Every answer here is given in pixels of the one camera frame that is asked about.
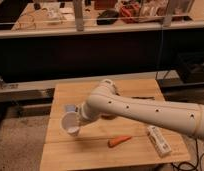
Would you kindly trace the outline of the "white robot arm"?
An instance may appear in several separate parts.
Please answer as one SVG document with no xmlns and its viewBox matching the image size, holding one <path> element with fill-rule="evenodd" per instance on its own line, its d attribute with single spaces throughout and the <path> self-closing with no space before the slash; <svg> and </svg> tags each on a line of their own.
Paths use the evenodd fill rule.
<svg viewBox="0 0 204 171">
<path fill-rule="evenodd" d="M 118 115 L 204 140 L 204 105 L 119 96 L 112 80 L 102 80 L 79 109 L 82 122 L 101 113 Z"/>
</svg>

